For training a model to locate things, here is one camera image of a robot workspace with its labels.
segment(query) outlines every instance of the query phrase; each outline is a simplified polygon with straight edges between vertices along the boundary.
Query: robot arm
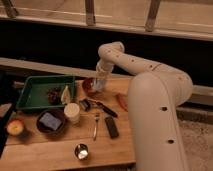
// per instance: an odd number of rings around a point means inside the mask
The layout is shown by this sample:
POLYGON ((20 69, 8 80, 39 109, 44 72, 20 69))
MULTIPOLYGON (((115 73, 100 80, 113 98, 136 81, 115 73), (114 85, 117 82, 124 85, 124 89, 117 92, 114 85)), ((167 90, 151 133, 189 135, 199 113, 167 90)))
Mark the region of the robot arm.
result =
POLYGON ((125 54, 121 42, 104 44, 98 53, 98 78, 106 79, 114 65, 136 75, 127 99, 137 170, 187 171, 176 106, 191 96, 190 77, 171 66, 125 54))

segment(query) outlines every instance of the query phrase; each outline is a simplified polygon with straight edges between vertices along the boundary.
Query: green plastic tray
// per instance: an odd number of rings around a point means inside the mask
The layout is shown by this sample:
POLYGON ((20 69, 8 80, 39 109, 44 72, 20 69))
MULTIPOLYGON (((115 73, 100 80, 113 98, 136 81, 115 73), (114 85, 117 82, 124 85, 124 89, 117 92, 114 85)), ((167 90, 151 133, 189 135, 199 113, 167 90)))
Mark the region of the green plastic tray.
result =
POLYGON ((18 99, 16 109, 24 113, 41 112, 49 108, 63 108, 63 104, 52 105, 48 101, 47 92, 54 87, 62 91, 68 85, 71 98, 75 98, 75 77, 69 75, 30 76, 27 78, 22 93, 18 99))

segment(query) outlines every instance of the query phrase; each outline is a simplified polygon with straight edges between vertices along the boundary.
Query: white cup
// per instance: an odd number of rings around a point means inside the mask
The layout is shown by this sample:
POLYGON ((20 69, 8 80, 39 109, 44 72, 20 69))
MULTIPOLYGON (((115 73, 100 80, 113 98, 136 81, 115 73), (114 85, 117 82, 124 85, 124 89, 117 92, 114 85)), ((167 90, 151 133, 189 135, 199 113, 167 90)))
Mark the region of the white cup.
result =
POLYGON ((69 103, 64 107, 64 114, 73 124, 80 120, 80 107, 77 103, 69 103))

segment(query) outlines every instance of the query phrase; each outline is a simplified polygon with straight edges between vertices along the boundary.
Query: dark bowl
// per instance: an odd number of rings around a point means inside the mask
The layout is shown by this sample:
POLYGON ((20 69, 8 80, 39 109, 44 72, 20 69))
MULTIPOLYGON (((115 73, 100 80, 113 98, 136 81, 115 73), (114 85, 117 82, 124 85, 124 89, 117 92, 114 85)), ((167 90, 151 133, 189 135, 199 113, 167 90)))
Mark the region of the dark bowl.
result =
POLYGON ((37 119, 36 126, 38 130, 42 133, 56 134, 60 132, 60 130, 64 127, 65 123, 66 116, 64 114, 64 111, 62 111, 61 109, 53 108, 41 112, 37 119), (55 129, 49 126, 50 122, 52 122, 52 124, 50 125, 54 125, 55 129))

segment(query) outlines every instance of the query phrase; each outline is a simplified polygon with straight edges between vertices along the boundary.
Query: dark background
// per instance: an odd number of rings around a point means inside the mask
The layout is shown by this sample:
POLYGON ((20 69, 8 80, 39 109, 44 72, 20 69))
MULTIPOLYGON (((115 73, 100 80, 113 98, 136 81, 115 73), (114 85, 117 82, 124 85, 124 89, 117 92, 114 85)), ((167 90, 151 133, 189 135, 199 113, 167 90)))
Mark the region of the dark background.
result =
MULTIPOLYGON (((121 41, 126 53, 186 71, 194 84, 213 86, 213 42, 18 21, 0 21, 0 57, 92 69, 98 47, 121 41)), ((115 67, 114 73, 128 74, 115 67)))

